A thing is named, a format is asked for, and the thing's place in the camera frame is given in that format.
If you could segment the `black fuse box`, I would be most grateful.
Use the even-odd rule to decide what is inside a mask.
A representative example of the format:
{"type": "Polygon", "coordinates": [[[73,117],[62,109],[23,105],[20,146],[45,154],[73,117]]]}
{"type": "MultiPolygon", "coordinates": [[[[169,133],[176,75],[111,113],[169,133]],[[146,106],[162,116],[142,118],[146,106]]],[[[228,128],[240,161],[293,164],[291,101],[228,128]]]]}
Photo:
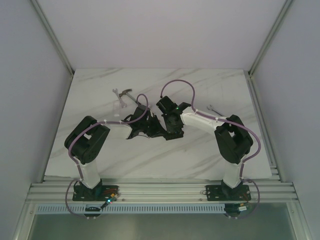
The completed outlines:
{"type": "Polygon", "coordinates": [[[183,136],[184,136],[184,131],[180,129],[180,130],[175,131],[175,132],[167,131],[163,137],[164,137],[164,139],[166,141],[169,141],[169,140],[180,139],[183,136]]]}

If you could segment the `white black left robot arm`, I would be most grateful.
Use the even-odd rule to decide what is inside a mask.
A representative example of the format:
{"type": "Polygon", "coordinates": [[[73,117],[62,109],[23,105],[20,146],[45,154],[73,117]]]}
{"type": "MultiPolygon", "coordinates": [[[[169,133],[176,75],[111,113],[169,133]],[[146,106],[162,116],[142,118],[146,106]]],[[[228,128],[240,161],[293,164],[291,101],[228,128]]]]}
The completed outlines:
{"type": "Polygon", "coordinates": [[[158,117],[144,105],[120,121],[99,122],[92,116],[84,117],[64,142],[80,175],[79,185],[74,187],[75,196],[89,201],[99,200],[103,196],[103,183],[96,158],[105,141],[130,140],[140,133],[149,138],[164,137],[167,133],[158,117]]]}

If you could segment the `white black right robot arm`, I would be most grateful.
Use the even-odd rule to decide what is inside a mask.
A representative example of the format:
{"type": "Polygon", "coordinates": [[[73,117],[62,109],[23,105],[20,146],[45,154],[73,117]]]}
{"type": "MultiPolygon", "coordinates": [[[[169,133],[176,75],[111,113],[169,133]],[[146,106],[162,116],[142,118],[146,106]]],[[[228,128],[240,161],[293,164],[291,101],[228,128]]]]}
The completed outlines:
{"type": "Polygon", "coordinates": [[[191,126],[215,136],[220,155],[227,161],[221,185],[217,190],[209,190],[217,194],[217,200],[242,200],[247,192],[240,177],[243,158],[250,152],[253,139],[242,127],[240,118],[232,115],[229,118],[219,117],[193,110],[189,103],[174,103],[168,96],[161,98],[156,106],[162,112],[166,126],[167,140],[181,138],[183,127],[191,126]]]}

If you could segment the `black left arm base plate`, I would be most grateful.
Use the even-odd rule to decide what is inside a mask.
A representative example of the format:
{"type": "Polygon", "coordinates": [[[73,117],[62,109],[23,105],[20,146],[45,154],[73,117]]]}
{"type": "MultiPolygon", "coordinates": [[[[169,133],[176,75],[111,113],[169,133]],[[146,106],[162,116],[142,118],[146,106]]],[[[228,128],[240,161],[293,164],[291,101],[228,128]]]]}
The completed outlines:
{"type": "Polygon", "coordinates": [[[72,200],[75,202],[101,202],[110,199],[119,192],[118,185],[98,185],[94,189],[87,188],[83,184],[73,187],[72,200]]]}

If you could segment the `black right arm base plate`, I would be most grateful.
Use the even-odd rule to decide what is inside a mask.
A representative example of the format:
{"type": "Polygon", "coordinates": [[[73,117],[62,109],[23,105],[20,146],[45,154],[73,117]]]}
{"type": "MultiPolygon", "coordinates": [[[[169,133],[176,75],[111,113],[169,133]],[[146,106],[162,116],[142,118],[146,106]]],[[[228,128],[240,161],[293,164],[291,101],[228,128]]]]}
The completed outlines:
{"type": "Polygon", "coordinates": [[[227,185],[206,185],[205,195],[211,202],[248,202],[252,199],[248,185],[240,184],[235,188],[227,185]]]}

